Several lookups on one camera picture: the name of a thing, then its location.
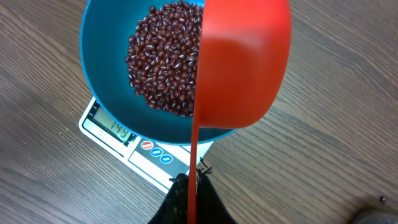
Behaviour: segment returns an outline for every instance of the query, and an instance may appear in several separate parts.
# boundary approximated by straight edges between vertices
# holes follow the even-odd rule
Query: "blue button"
[[[153,148],[150,151],[150,155],[153,156],[153,157],[159,157],[162,154],[163,154],[163,149],[161,149],[161,148]]]
[[[164,154],[160,157],[160,162],[163,164],[169,164],[173,161],[173,157],[169,154]]]

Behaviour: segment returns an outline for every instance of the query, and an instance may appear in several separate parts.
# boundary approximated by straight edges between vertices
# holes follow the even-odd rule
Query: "orange plastic object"
[[[188,184],[188,224],[196,224],[199,127],[243,128],[271,107],[289,56],[288,0],[206,0]]]

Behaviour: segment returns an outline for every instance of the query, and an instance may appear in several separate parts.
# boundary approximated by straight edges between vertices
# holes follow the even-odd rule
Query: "wooden surface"
[[[0,223],[146,223],[163,200],[77,128],[91,99],[85,3],[0,0]],[[290,3],[279,95],[214,144],[212,182],[239,223],[346,223],[380,195],[398,205],[397,2]]]

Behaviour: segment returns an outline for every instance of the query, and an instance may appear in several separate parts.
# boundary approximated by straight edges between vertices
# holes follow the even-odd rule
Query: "bowl rim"
[[[95,93],[93,87],[91,86],[91,82],[88,79],[88,75],[86,72],[86,67],[85,67],[85,61],[83,58],[83,29],[84,29],[84,25],[85,25],[85,19],[86,19],[86,13],[87,10],[90,6],[90,2],[91,0],[88,0],[84,13],[83,13],[83,17],[81,18],[81,24],[80,24],[80,31],[79,31],[79,53],[80,53],[80,63],[81,63],[81,68],[83,70],[83,73],[85,75],[85,79],[88,85],[88,88],[90,89],[91,93],[93,94],[93,96],[95,97],[96,101],[99,103],[99,105],[102,107],[103,110],[105,110],[106,114],[109,115],[115,122],[117,122],[118,124],[120,124],[123,128],[125,128],[126,130],[130,131],[131,133],[135,134],[136,136],[139,136],[141,138],[144,139],[148,139],[150,141],[154,141],[154,142],[159,142],[159,143],[163,143],[163,144],[169,144],[169,145],[178,145],[178,146],[190,146],[191,143],[190,142],[185,142],[185,143],[179,143],[179,142],[167,142],[167,141],[161,141],[158,139],[154,139],[154,138],[150,138],[149,136],[145,136],[141,133],[138,133],[137,131],[132,130],[131,128],[127,127],[126,125],[124,125],[123,123],[121,123],[116,117],[113,116],[113,114],[111,114],[108,109],[106,109],[106,107],[104,106],[104,104],[102,104],[101,100],[97,97],[97,94]],[[203,143],[208,143],[208,142],[212,142],[215,140],[219,140],[229,134],[232,134],[236,131],[237,129],[232,129],[230,131],[228,131],[227,133],[224,133],[220,136],[211,138],[211,139],[207,139],[207,140],[202,140],[202,141],[198,141],[198,144],[203,144]]]

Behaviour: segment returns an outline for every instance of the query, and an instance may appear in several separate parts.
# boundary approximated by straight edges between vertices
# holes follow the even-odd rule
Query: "blue bowl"
[[[135,33],[137,21],[171,1],[90,0],[80,28],[80,58],[91,92],[115,121],[132,133],[166,144],[190,144],[192,118],[150,109],[143,96],[136,96],[129,85],[127,65],[128,37]],[[231,134],[232,129],[203,128],[199,143]]]

